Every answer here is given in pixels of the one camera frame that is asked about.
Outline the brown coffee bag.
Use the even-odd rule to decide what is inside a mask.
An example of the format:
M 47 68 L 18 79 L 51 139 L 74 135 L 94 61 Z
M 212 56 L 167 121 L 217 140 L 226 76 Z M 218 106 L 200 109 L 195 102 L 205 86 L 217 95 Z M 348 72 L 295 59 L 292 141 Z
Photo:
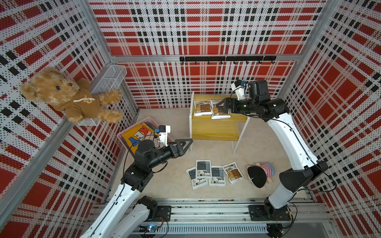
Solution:
M 243 174 L 241 173 L 240 169 L 238 168 L 238 165 L 236 162 L 232 162 L 226 165 L 222 166 L 225 174 L 229 178 L 229 182 L 231 184 L 235 184 L 240 180 L 244 180 Z
M 211 106 L 212 106 L 212 109 L 213 109 L 213 113 L 212 113 L 212 116 L 211 116 L 212 120 L 221 120 L 221 119 L 229 119 L 229 118 L 231 118 L 229 113 L 223 113 L 221 110 L 219 110 L 216 107 L 218 101 L 211 100 L 210 103 L 211 103 Z
M 195 117 L 208 116 L 213 114 L 210 101 L 194 102 L 194 109 L 195 111 L 193 115 Z

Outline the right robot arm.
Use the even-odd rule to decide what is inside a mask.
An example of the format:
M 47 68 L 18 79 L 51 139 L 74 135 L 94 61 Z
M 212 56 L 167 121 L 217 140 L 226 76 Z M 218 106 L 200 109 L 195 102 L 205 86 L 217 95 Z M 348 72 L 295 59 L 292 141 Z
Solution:
M 294 195 L 306 189 L 328 166 L 326 162 L 318 161 L 307 147 L 284 100 L 270 97 L 265 80 L 249 83 L 237 80 L 231 88 L 237 97 L 224 98 L 216 107 L 223 113 L 241 114 L 268 123 L 290 160 L 291 168 L 280 173 L 280 184 L 264 201 L 264 217 L 275 220 L 287 211 L 287 203 Z

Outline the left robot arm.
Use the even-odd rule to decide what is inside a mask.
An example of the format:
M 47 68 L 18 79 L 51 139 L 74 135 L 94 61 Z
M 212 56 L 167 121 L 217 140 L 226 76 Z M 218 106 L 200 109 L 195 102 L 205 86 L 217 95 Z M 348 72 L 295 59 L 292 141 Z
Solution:
M 192 139 L 177 139 L 156 149 L 152 140 L 140 142 L 134 162 L 124 172 L 114 196 L 82 237 L 127 238 L 141 223 L 154 219 L 157 202 L 148 196 L 138 200 L 132 212 L 126 211 L 153 178 L 153 169 L 185 155 L 192 143 Z

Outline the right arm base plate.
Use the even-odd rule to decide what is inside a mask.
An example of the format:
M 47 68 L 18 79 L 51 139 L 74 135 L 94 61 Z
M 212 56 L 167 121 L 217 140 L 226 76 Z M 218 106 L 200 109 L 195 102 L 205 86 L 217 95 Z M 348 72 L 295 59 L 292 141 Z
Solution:
M 248 209 L 251 221 L 291 221 L 286 207 L 274 210 L 264 205 L 250 205 Z

